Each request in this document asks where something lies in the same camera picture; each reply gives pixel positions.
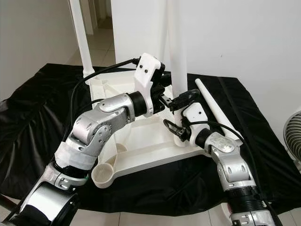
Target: white tray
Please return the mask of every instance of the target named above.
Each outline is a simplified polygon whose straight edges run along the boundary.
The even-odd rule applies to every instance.
[[[106,73],[90,81],[91,98],[108,98],[134,91],[134,72]],[[172,97],[171,86],[165,94]],[[114,179],[158,165],[204,154],[201,148],[178,147],[174,135],[163,124],[173,121],[169,109],[150,117],[140,116],[117,131],[98,156],[98,165],[92,170],[92,179],[99,188],[110,186]]]

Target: floor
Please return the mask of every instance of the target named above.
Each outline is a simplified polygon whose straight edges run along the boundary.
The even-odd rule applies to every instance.
[[[9,198],[15,203],[19,200]],[[0,206],[0,221],[9,211]],[[301,208],[282,213],[279,218],[283,226],[301,226]],[[231,226],[222,212],[221,205],[208,211],[180,216],[168,217],[157,215],[144,215],[134,213],[102,213],[87,210],[78,210],[71,226]]]
[[[99,22],[94,35],[87,35],[93,66],[110,66],[115,64],[113,27],[110,19]],[[67,62],[69,65],[82,65],[79,50]]]
[[[115,50],[113,29],[110,20],[100,23],[94,35],[87,36],[93,66],[109,66],[115,64]],[[82,65],[79,51],[69,60],[70,65]],[[8,211],[0,207],[0,220]],[[284,226],[301,226],[301,208],[293,209],[279,215]],[[102,213],[87,210],[78,210],[71,226],[230,226],[224,217],[221,206],[198,214],[167,217],[143,215],[133,213]]]

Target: white pole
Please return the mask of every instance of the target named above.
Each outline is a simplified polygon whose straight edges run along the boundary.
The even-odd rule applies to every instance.
[[[217,102],[214,100],[214,98],[211,96],[211,94],[209,93],[209,91],[206,89],[206,87],[204,86],[204,84],[202,83],[202,81],[200,79],[196,79],[195,83],[198,87],[198,89],[201,91],[204,99],[206,100],[207,104],[209,105],[213,115],[215,116],[216,120],[221,123],[224,124],[225,126],[230,127],[231,129],[235,130],[239,135],[240,132],[238,132],[232,125],[232,123],[229,121],[229,119],[227,118],[227,116],[225,115],[225,113],[221,110],[221,108],[218,106]],[[224,132],[226,137],[230,137],[234,140],[239,140],[239,138],[233,134],[231,131],[225,129],[222,127],[222,131]]]
[[[167,30],[169,37],[169,51],[171,64],[171,80],[173,86],[173,98],[187,91],[187,63],[185,31],[182,25],[181,0],[167,0]],[[175,111],[174,122],[181,124],[181,110]],[[187,146],[188,142],[181,142],[175,136],[174,142],[178,146]]]
[[[85,27],[83,17],[81,15],[79,0],[70,0],[70,7],[77,37],[77,42],[79,45],[80,57],[83,63],[83,74],[84,78],[88,75],[94,73],[94,69],[92,67],[89,46],[87,42]]]

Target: robotic arm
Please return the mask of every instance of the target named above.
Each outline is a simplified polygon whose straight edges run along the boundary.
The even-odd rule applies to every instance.
[[[268,210],[258,198],[256,184],[247,163],[242,159],[236,141],[211,132],[200,103],[197,89],[171,100],[163,93],[171,84],[170,76],[162,75],[164,64],[143,54],[135,71],[135,92],[107,98],[80,115],[65,142],[61,142],[55,161],[47,165],[43,175],[23,202],[20,213],[0,225],[69,225],[78,207],[76,187],[83,186],[88,173],[105,143],[117,130],[144,115],[150,117],[164,110],[188,106],[183,112],[182,128],[164,120],[168,129],[192,146],[200,146],[217,164],[224,192],[233,210],[234,226],[274,226]]]

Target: black cloth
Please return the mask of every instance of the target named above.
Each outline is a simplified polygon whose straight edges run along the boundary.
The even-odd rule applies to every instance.
[[[72,88],[82,78],[82,70],[81,66],[47,64],[1,103],[0,193],[21,199],[43,173],[63,138]],[[195,74],[188,74],[189,89],[197,88],[196,78],[250,145],[262,190],[277,213],[300,207],[301,175],[248,91],[236,78]],[[205,100],[199,101],[214,121]],[[82,85],[75,109],[89,102],[88,86]],[[244,145],[241,154],[254,172]],[[171,216],[202,212],[225,199],[216,164],[205,156],[119,177],[106,189],[97,188],[90,179],[78,193],[82,209]]]

